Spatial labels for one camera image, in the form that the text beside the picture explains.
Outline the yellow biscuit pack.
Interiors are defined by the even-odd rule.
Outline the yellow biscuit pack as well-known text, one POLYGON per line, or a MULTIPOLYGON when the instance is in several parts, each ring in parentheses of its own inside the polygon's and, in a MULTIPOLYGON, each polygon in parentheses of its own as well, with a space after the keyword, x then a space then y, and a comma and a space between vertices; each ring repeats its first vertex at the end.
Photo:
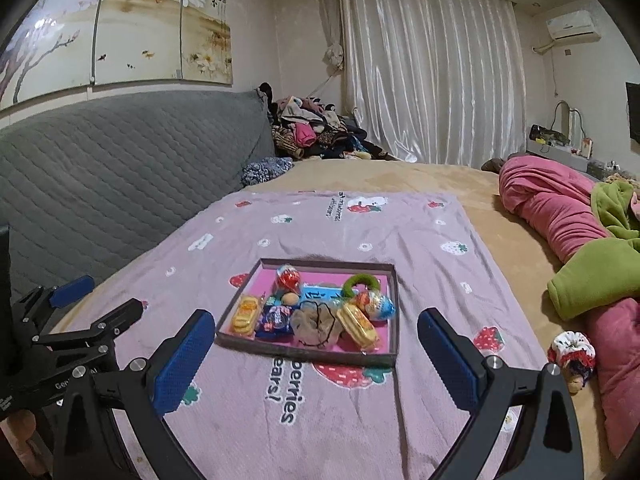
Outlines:
POLYGON ((262 297, 243 295, 235 307, 231 318, 230 330, 235 335, 252 336, 262 315, 262 297))

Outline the blue snack packet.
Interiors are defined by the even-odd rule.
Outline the blue snack packet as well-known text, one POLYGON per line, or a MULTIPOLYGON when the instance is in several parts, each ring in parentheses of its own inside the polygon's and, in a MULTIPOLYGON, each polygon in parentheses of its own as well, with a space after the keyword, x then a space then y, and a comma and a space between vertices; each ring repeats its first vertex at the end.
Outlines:
POLYGON ((293 335, 291 316, 293 309, 283 304, 267 306, 256 325, 255 337, 276 340, 293 335))

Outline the tan walnut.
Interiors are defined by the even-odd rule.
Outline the tan walnut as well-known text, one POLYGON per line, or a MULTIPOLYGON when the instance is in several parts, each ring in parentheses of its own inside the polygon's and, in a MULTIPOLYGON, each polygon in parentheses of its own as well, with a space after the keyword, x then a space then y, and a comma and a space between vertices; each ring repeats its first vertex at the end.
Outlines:
POLYGON ((281 297, 281 304, 287 307, 295 307, 299 303, 299 296, 295 292, 286 292, 281 297))

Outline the large red blue toy egg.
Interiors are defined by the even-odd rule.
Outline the large red blue toy egg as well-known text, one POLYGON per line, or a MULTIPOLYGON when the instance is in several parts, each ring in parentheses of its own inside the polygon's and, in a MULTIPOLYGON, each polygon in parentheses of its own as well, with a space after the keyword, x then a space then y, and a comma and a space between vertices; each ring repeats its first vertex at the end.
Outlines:
POLYGON ((388 321, 396 314, 393 301, 379 290, 362 290, 355 296, 354 301, 367 318, 375 322, 388 321))

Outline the beige sheer hair scrunchie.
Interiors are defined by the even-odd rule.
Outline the beige sheer hair scrunchie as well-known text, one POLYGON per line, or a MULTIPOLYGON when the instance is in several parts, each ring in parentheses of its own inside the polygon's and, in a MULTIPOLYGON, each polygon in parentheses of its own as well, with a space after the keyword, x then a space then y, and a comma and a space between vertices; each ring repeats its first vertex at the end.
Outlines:
POLYGON ((295 310, 291 316, 291 326, 299 344, 316 349, 332 348, 344 330, 335 310, 326 304, 313 304, 295 310))

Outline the yellow rice cracker pack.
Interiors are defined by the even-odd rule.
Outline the yellow rice cracker pack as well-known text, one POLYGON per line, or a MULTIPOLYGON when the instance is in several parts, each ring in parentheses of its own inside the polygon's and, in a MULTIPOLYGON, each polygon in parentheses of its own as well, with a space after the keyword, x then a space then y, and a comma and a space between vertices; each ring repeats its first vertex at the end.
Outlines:
POLYGON ((364 313, 354 304, 345 302, 336 311, 344 331, 361 350, 374 349, 378 343, 378 332, 364 313))

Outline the red white scrunchie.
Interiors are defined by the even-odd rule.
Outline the red white scrunchie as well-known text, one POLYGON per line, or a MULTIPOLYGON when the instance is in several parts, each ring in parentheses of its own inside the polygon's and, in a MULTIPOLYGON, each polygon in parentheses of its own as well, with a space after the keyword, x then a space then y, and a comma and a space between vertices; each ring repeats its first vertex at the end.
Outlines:
POLYGON ((562 368, 572 396, 585 388, 596 369, 596 349, 579 332, 567 330, 556 336, 547 351, 548 361, 562 368))

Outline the pink strawberry print blanket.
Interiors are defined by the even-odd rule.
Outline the pink strawberry print blanket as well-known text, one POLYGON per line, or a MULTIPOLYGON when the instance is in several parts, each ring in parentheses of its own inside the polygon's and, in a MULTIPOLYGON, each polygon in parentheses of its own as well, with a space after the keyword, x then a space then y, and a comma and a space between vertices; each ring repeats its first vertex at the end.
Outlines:
POLYGON ((211 204, 104 282, 68 319, 88 326, 144 303, 116 342, 148 356, 196 309, 221 316, 234 280, 262 258, 391 264, 399 288, 395 367, 366 379, 314 364, 210 349, 171 429, 209 479, 425 479, 465 423, 418 335, 435 307, 459 333, 495 327, 511 366, 542 350, 460 203, 442 193, 238 193, 211 204))

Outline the small red toy egg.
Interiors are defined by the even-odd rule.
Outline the small red toy egg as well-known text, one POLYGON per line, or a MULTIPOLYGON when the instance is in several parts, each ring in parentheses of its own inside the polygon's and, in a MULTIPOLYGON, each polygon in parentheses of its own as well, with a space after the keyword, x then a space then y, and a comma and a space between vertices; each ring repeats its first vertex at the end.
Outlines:
POLYGON ((281 292, 294 292, 298 295, 301 280, 300 273, 290 264, 280 266, 276 272, 277 289, 281 292))

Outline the pink rolled quilt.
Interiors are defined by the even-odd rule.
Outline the pink rolled quilt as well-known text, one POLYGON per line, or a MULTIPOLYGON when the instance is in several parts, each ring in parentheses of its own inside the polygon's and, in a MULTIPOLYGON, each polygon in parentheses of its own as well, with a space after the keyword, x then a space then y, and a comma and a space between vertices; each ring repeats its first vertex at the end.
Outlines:
MULTIPOLYGON (((598 183, 559 162, 521 155, 502 166, 499 193, 504 208, 537 231, 564 266, 583 244, 608 235, 591 210, 598 183)), ((596 349, 608 447, 620 456, 639 425, 639 296, 576 318, 596 349)))

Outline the cluttered side table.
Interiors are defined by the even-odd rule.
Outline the cluttered side table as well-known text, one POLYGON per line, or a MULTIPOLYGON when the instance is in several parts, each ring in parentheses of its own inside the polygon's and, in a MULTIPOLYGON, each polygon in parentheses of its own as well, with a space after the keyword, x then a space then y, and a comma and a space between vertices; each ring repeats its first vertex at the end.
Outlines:
POLYGON ((614 176, 639 180, 638 172, 625 170, 614 160, 601 162, 594 157, 594 142, 586 135, 582 112, 564 100, 556 103, 550 127, 530 127, 526 153, 554 160, 596 181, 614 176))

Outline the pile of clothes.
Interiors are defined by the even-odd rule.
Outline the pile of clothes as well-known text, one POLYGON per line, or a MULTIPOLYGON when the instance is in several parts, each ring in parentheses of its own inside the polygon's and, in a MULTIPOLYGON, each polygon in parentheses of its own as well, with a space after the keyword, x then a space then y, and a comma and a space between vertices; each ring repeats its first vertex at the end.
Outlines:
POLYGON ((334 104, 298 96, 275 100, 268 82, 263 82, 257 93, 267 105, 278 156, 296 162, 308 158, 395 160, 385 148, 370 141, 354 118, 338 114, 334 104))

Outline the black television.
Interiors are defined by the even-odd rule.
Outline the black television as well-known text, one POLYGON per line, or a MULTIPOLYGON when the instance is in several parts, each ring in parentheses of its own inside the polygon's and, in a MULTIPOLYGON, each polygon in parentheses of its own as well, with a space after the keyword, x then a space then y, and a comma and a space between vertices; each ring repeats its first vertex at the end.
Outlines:
POLYGON ((640 143, 640 84, 626 83, 629 135, 640 143))

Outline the white air conditioner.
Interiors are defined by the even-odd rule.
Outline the white air conditioner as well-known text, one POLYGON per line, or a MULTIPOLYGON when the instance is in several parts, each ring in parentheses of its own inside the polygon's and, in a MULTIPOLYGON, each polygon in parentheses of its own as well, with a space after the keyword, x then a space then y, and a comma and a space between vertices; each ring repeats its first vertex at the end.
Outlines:
POLYGON ((538 55, 544 55, 562 44, 580 44, 601 39, 596 22, 587 10, 578 10, 550 18, 546 21, 546 29, 550 38, 548 44, 532 47, 532 51, 538 55))

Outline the floral wall painting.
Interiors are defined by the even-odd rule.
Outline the floral wall painting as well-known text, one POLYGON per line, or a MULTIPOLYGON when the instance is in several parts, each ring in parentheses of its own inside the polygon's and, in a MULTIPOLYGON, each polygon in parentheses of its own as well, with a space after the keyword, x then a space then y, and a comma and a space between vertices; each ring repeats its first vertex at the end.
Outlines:
POLYGON ((1 106, 146 80, 231 84, 227 0, 39 0, 1 55, 1 106))

